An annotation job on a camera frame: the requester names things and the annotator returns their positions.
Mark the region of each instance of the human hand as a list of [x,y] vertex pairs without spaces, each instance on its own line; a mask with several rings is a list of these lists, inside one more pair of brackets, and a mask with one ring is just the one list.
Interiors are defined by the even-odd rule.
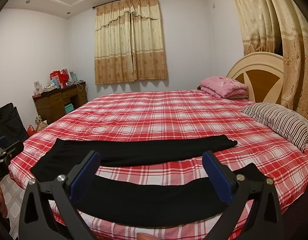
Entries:
[[7,217],[8,210],[7,210],[7,206],[6,206],[6,203],[5,203],[5,199],[4,199],[4,195],[3,195],[3,191],[1,189],[1,187],[0,187],[0,212],[1,212],[1,215],[3,216],[3,218]]
[[151,236],[146,233],[137,233],[136,234],[136,240],[159,240],[155,236]]

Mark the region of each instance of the folded pink quilt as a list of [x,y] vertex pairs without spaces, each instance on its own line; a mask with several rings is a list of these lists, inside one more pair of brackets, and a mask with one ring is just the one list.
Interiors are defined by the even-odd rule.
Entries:
[[230,98],[233,96],[247,96],[246,84],[225,77],[209,77],[201,81],[202,90],[217,98]]

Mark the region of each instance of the beige floral curtain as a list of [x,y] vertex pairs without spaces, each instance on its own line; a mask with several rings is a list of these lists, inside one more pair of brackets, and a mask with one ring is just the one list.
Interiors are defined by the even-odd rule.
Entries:
[[233,0],[244,45],[244,55],[256,51],[278,53],[280,27],[271,0]]
[[272,0],[284,58],[281,104],[308,119],[308,23],[293,0]]
[[97,7],[95,83],[167,78],[158,0]]

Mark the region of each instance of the headboard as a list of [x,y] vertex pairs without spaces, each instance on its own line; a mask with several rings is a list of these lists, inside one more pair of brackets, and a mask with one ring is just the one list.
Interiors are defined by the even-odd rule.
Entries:
[[255,102],[281,102],[283,57],[270,52],[254,52],[241,58],[227,77],[247,84],[248,98]]

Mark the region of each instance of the mattress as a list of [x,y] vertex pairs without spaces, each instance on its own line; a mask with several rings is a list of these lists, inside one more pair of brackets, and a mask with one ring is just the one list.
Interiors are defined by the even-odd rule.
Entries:
[[[54,144],[56,138],[71,140],[141,141],[201,138],[226,134],[237,140],[234,148],[215,153],[222,164],[236,170],[249,163],[273,178],[284,211],[308,184],[308,144],[302,153],[285,138],[241,112],[253,102],[213,98],[201,90],[123,93],[101,96],[65,115],[24,142],[24,151],[12,160],[11,176],[22,188],[33,178],[30,168]],[[151,166],[109,168],[97,173],[136,184],[182,185],[206,177],[201,157]],[[251,201],[235,227],[238,235],[247,219]],[[61,221],[51,202],[56,220]],[[220,215],[169,228],[135,228],[81,213],[99,238],[135,239],[145,232],[160,239],[203,239]]]

